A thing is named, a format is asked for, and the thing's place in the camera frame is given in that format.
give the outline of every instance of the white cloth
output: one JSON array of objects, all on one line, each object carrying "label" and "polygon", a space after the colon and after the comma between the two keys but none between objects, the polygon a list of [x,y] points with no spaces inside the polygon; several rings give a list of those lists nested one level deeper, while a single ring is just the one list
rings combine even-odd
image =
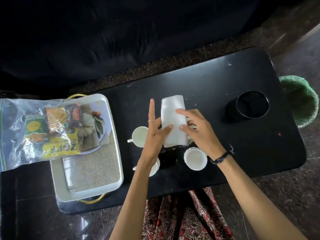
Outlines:
[{"label": "white cloth", "polygon": [[186,125],[185,116],[178,114],[176,109],[186,109],[182,95],[165,97],[161,101],[161,124],[162,129],[168,125],[173,125],[172,131],[166,137],[163,146],[174,147],[177,145],[186,146],[188,143],[188,135],[179,129],[179,125]]}]

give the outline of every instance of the hand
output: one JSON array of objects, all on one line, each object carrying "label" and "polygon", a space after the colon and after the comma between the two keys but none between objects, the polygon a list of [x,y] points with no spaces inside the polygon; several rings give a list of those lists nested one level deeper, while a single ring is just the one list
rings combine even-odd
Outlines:
[{"label": "hand", "polygon": [[[226,152],[226,149],[221,145],[210,123],[203,117],[199,110],[176,109],[176,112],[191,119],[187,123],[188,126],[180,125],[179,129],[191,136],[196,145],[209,157],[215,160]],[[189,127],[190,125],[195,125],[197,129],[191,129]]]},{"label": "hand", "polygon": [[173,125],[169,125],[166,128],[159,129],[161,125],[161,117],[156,119],[155,116],[155,101],[150,100],[149,106],[149,129],[146,135],[146,143],[141,153],[141,157],[138,162],[138,166],[146,166],[151,170],[152,166],[156,163],[158,154],[162,148],[163,142],[166,136],[170,133]]}]

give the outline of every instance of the black cup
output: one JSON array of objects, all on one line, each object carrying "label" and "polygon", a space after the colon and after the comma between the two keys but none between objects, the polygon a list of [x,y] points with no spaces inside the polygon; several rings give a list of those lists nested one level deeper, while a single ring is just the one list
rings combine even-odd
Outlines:
[{"label": "black cup", "polygon": [[268,99],[258,91],[245,92],[226,105],[226,114],[234,121],[261,118],[268,110]]}]

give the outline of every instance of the yellow packet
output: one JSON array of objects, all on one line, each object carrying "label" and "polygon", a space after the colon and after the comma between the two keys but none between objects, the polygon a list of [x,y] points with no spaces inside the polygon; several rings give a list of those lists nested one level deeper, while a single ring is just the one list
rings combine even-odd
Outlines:
[{"label": "yellow packet", "polygon": [[50,159],[79,154],[78,130],[76,128],[74,133],[67,134],[67,138],[65,135],[63,137],[50,137],[49,142],[42,146],[42,158]]}]

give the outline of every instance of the green plastic bag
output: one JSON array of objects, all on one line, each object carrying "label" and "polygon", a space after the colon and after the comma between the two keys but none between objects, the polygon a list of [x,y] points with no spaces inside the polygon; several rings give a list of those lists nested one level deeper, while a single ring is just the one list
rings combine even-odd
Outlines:
[{"label": "green plastic bag", "polygon": [[312,123],[319,109],[319,97],[316,92],[299,76],[280,76],[279,80],[298,128]]}]

